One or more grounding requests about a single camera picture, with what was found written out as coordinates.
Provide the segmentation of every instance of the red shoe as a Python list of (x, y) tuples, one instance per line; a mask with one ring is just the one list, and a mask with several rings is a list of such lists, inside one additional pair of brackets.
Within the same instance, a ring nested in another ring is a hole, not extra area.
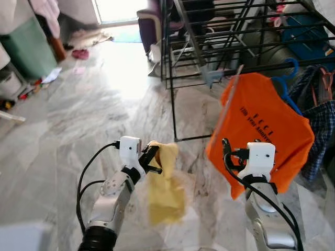
[(74, 50), (71, 54), (75, 59), (88, 59), (89, 53), (86, 49)]

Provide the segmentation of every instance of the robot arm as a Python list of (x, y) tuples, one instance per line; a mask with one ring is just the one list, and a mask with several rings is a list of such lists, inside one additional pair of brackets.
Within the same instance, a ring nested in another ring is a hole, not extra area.
[[(270, 171), (274, 165), (275, 146), (270, 143), (252, 142), (247, 149), (232, 152), (229, 141), (223, 139), (225, 164), (237, 170), (238, 178), (252, 184), (281, 210), (275, 184), (270, 183)], [(230, 156), (239, 158), (234, 166)], [(298, 250), (297, 239), (279, 212), (256, 192), (247, 188), (245, 211), (252, 222), (253, 234), (259, 251)]]
[[(296, 232), (297, 227), (292, 223), (294, 219), (284, 215), (283, 207), (276, 196), (276, 187), (269, 182), (270, 171), (274, 165), (274, 145), (253, 142), (247, 144), (247, 149), (232, 152), (227, 139), (223, 139), (222, 143), (226, 169), (247, 187), (245, 211), (252, 222), (258, 250), (300, 251), (302, 244)], [(118, 148), (123, 168), (101, 186), (79, 251), (113, 250), (135, 184), (147, 172), (162, 172), (161, 169), (149, 166), (159, 149), (157, 146), (147, 146), (140, 156), (141, 140), (124, 136), (121, 137)], [(239, 158), (239, 166), (233, 164), (231, 155)], [(237, 170), (238, 176), (231, 170)]]
[(158, 146), (147, 146), (140, 156), (139, 138), (123, 136), (119, 144), (123, 168), (101, 186), (79, 251), (113, 250), (135, 184), (142, 180), (147, 172), (162, 173), (161, 169), (149, 166), (159, 149)]

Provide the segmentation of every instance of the black metal frame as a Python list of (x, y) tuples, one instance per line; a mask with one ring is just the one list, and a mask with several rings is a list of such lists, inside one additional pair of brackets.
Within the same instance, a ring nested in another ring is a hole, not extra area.
[[(220, 11), (228, 11), (228, 10), (234, 10), (234, 9), (241, 9), (240, 13), (237, 13), (234, 15), (233, 18), (228, 18), (226, 20), (219, 20), (219, 21), (204, 21), (204, 22), (189, 22), (187, 14), (194, 14), (194, 13), (203, 13), (207, 11), (212, 11), (214, 9), (198, 9), (198, 10), (189, 10), (185, 11), (183, 7), (184, 2), (198, 2), (198, 1), (205, 1), (205, 0), (174, 0), (175, 5), (177, 7), (178, 12), (180, 13), (184, 23), (185, 28), (188, 31), (189, 35), (189, 43), (194, 48), (193, 54), (194, 56), (187, 56), (182, 55), (179, 59), (179, 62), (183, 61), (189, 61), (189, 60), (196, 60), (197, 63), (186, 63), (186, 64), (179, 64), (179, 65), (172, 65), (171, 61), (171, 52), (172, 47), (175, 47), (177, 45), (183, 45), (185, 44), (185, 41), (177, 40), (177, 41), (171, 41), (170, 37), (170, 15), (168, 11), (168, 7), (166, 4), (166, 0), (161, 0), (161, 10), (162, 10), (162, 42), (161, 42), (161, 81), (165, 81), (166, 88), (170, 90), (171, 94), (171, 105), (172, 105), (172, 117), (173, 117), (173, 131), (174, 131), (174, 140), (175, 142), (179, 141), (187, 141), (187, 140), (194, 140), (194, 139), (203, 139), (208, 138), (211, 135), (200, 135), (190, 138), (182, 138), (179, 139), (177, 137), (177, 131), (176, 131), (176, 116), (175, 116), (175, 97), (174, 97), (174, 90), (177, 88), (184, 88), (184, 87), (190, 87), (190, 86), (198, 86), (198, 85), (205, 85), (203, 84), (190, 84), (185, 86), (174, 86), (173, 81), (175, 79), (179, 78), (190, 78), (190, 77), (196, 77), (200, 76), (200, 73), (198, 74), (189, 74), (189, 75), (182, 75), (182, 76), (175, 76), (173, 74), (173, 67), (182, 67), (182, 66), (191, 66), (191, 65), (197, 65), (197, 66), (203, 66), (208, 63), (217, 63), (216, 70), (218, 70), (221, 63), (227, 63), (228, 61), (231, 61), (232, 59), (239, 60), (240, 58), (231, 58), (229, 56), (234, 55), (235, 53), (239, 53), (241, 51), (250, 49), (257, 49), (258, 53), (257, 55), (251, 55), (253, 58), (257, 58), (257, 65), (254, 67), (245, 67), (243, 68), (241, 73), (251, 73), (251, 72), (262, 72), (262, 71), (269, 71), (269, 70), (278, 70), (278, 69), (285, 69), (293, 67), (291, 63), (280, 63), (280, 64), (271, 64), (271, 65), (261, 65), (261, 55), (269, 50), (272, 50), (278, 46), (281, 45), (287, 45), (292, 43), (302, 43), (302, 42), (315, 42), (315, 41), (329, 41), (329, 40), (335, 40), (335, 26), (332, 25), (330, 22), (328, 22), (325, 17), (323, 17), (319, 12), (317, 12), (312, 6), (306, 4), (302, 0), (296, 0), (294, 2), (282, 2), (282, 3), (269, 3), (269, 0), (265, 0), (264, 4), (253, 4), (254, 0), (246, 0), (246, 1), (236, 1), (232, 3), (221, 3), (221, 4), (215, 4), (215, 6), (220, 6), (219, 8), (216, 8), (215, 10)], [(268, 14), (267, 10), (268, 7), (273, 5), (279, 5), (279, 4), (300, 4), (304, 7), (306, 11), (304, 12), (298, 12), (298, 13), (289, 13), (289, 14)], [(248, 11), (252, 7), (263, 7), (263, 12), (259, 13), (257, 16), (254, 17), (248, 17)], [(296, 25), (296, 26), (284, 26), (284, 27), (266, 27), (266, 19), (270, 17), (283, 17), (283, 16), (298, 16), (298, 15), (312, 15), (318, 17), (321, 22), (312, 24), (312, 25)], [(255, 20), (260, 19), (262, 22), (262, 28), (261, 29), (253, 29), (253, 30), (241, 30), (241, 27), (243, 26), (244, 22), (246, 20)], [(192, 31), (192, 25), (207, 25), (217, 24), (218, 26), (221, 26), (222, 23), (228, 23), (231, 25), (232, 29), (229, 31), (222, 31), (222, 32), (215, 32), (210, 34), (205, 34), (201, 36), (195, 36)], [(328, 30), (330, 30), (333, 34), (333, 37), (327, 37), (327, 38), (318, 38), (318, 39), (293, 39), (291, 41), (285, 41), (285, 42), (272, 42), (272, 43), (265, 43), (264, 44), (264, 34), (266, 31), (280, 31), (285, 29), (294, 29), (294, 28), (309, 28), (308, 30), (311, 31), (316, 27), (326, 27)], [(237, 38), (238, 35), (246, 34), (246, 33), (253, 33), (253, 32), (261, 32), (260, 37), (260, 43), (258, 45), (250, 45), (247, 46), (245, 44), (239, 44), (239, 45), (232, 45), (234, 42), (239, 43), (239, 40)], [(198, 43), (199, 39), (225, 39), (224, 41), (214, 41), (211, 43)], [(200, 47), (203, 45), (215, 45), (215, 44), (224, 44), (223, 47), (219, 49), (203, 49), (201, 50)], [(328, 62), (334, 62), (334, 58), (321, 58), (321, 59), (312, 59), (312, 60), (300, 60), (299, 65), (300, 66), (308, 66), (313, 64), (320, 64), (320, 63), (328, 63)], [(224, 76), (232, 76), (236, 74), (237, 69), (235, 70), (224, 70)]]

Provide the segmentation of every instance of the hanging clothes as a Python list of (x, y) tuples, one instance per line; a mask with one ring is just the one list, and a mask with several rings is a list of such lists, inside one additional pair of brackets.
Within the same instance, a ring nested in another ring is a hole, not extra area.
[(322, 68), (322, 65), (309, 66), (289, 91), (291, 99), (295, 103), (300, 103), (303, 108), (303, 116), (309, 119), (315, 135), (307, 163), (301, 170), (302, 175), (308, 180), (316, 177), (328, 143), (335, 136), (335, 101), (329, 100), (318, 104), (318, 101), (323, 100), (319, 88), (323, 86), (323, 83), (320, 83), (324, 71)]
[(43, 16), (54, 38), (59, 38), (60, 26), (58, 23), (59, 8), (57, 0), (30, 0), (36, 14)]
[[(239, 76), (235, 89), (233, 83), (234, 78), (221, 97), (224, 108), (220, 116), (225, 118), (207, 145), (207, 156), (229, 181), (231, 196), (236, 199), (244, 187), (225, 169), (221, 140), (228, 138), (232, 149), (245, 147), (255, 139), (270, 142), (276, 146), (271, 182), (279, 192), (286, 192), (305, 164), (314, 141), (309, 121), (280, 99), (270, 78), (250, 73)], [(225, 107), (231, 90), (234, 95), (229, 107)]]

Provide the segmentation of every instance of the pink cloth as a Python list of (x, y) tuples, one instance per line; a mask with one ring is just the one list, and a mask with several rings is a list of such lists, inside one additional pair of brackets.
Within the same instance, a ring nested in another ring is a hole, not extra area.
[(43, 16), (48, 23), (54, 38), (59, 38), (60, 27), (58, 23), (59, 8), (57, 0), (30, 0), (36, 14)]
[[(284, 12), (286, 5), (277, 5), (277, 14)], [(280, 17), (270, 17), (270, 21), (274, 22), (274, 27), (279, 27), (282, 25), (282, 20)]]
[(75, 59), (88, 59), (90, 53), (86, 50), (86, 49), (81, 49), (81, 50), (74, 50), (72, 51), (71, 55), (75, 58)]

